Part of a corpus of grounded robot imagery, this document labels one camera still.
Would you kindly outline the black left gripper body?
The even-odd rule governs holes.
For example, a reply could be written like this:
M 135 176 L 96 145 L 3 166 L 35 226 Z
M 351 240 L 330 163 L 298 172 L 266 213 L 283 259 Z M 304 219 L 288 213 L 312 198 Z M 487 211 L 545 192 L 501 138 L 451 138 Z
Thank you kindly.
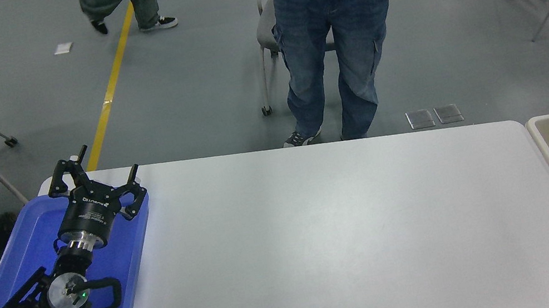
M 118 198 L 112 198 L 115 188 L 100 182 L 77 186 L 68 195 L 69 203 L 57 237 L 66 244 L 92 235 L 94 248 L 105 247 L 116 214 L 121 209 Z

